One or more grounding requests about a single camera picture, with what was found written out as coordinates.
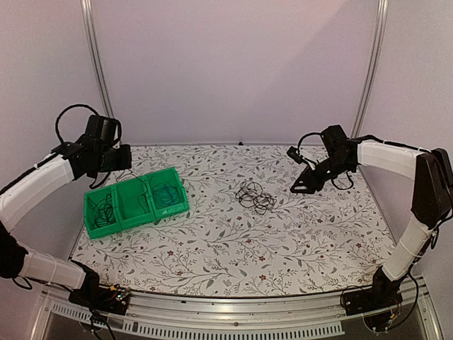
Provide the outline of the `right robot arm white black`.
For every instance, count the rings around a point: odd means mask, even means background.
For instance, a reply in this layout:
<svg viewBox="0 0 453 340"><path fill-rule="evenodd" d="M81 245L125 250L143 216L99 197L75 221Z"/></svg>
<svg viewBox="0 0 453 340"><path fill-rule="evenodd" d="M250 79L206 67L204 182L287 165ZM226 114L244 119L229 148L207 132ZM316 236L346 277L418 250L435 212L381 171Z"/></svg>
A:
<svg viewBox="0 0 453 340"><path fill-rule="evenodd" d="M340 125L303 138L319 137L326 151L321 161L302 154L302 145L290 147L287 156L305 167L292 184L292 193L311 195L359 168L392 174L412 184L410 216L397 245L379 269L388 282L405 277L423 256L425 248L436 241L440 227L452 219L452 165L445 149L424 149L374 135L348 137Z"/></svg>

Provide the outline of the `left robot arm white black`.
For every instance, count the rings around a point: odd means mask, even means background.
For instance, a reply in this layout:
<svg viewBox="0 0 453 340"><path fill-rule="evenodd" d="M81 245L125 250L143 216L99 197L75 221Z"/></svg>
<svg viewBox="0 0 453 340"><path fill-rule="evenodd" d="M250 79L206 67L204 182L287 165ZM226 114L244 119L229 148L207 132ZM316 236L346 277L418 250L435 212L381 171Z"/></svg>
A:
<svg viewBox="0 0 453 340"><path fill-rule="evenodd" d="M28 248L11 234L35 206L72 181L82 176L97 179L99 174L131 168L130 146L120 142L120 121L100 115L82 103L70 105L62 112L75 108L91 112L85 132L77 141L64 140L59 123L55 123L59 144L42 161L1 189L1 277L78 289L78 296L89 307L100 307L105 302L105 292L88 280L94 274L91 269Z"/></svg>

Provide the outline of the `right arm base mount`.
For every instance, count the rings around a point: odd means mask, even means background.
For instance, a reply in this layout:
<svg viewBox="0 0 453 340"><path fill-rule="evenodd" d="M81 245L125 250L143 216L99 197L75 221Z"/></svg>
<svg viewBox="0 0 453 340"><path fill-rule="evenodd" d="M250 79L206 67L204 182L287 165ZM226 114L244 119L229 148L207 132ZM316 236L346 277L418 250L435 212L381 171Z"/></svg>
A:
<svg viewBox="0 0 453 340"><path fill-rule="evenodd" d="M340 296L340 305L347 316L373 312L364 318L365 326L372 332L387 332L401 311L402 281L402 278L389 280L379 268L370 288L358 288L349 293L344 291Z"/></svg>

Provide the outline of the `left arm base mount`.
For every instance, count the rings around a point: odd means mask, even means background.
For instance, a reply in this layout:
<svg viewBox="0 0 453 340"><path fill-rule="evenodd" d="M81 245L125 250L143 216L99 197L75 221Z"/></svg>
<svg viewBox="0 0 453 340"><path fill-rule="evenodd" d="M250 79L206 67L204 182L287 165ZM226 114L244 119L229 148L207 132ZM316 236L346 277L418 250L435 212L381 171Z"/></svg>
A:
<svg viewBox="0 0 453 340"><path fill-rule="evenodd" d="M115 284L113 289L103 287L95 271L77 261L73 263L82 268L86 275L80 289L71 288L71 303L116 315L126 314L130 300L126 288L121 288L119 284Z"/></svg>

